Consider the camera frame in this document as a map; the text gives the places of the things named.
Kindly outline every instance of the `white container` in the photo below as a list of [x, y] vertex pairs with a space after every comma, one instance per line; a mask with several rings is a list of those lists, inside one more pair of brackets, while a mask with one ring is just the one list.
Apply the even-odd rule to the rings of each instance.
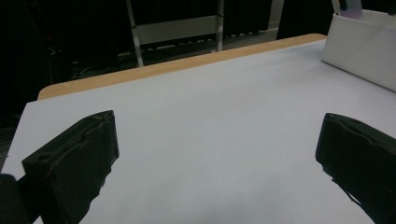
[[322, 60], [396, 91], [396, 17], [370, 10], [358, 20], [334, 14]]

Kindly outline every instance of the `white tabletop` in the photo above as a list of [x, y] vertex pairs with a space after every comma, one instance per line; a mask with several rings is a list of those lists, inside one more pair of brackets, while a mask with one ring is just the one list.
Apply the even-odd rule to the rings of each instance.
[[324, 41], [30, 103], [3, 173], [115, 111], [120, 158], [82, 223], [373, 221], [315, 160], [331, 112], [396, 136], [396, 94], [320, 59]]

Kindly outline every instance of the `floor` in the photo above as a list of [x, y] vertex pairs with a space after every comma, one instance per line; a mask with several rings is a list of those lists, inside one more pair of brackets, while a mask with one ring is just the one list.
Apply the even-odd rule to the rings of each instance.
[[[258, 32], [249, 35], [233, 35], [226, 37], [223, 42], [223, 50], [235, 49], [244, 46], [265, 43], [276, 40], [277, 29]], [[177, 46], [166, 46], [159, 49], [147, 49], [142, 52], [145, 65], [163, 63], [176, 59], [192, 57], [213, 52], [215, 41], [195, 41], [183, 43]], [[103, 67], [101, 65], [78, 66], [74, 69], [73, 78], [93, 77], [106, 73], [116, 72], [136, 67], [136, 57], [133, 53], [120, 56], [120, 67]], [[16, 132], [19, 115], [11, 118], [0, 118], [0, 171], [7, 158], [8, 150]]]

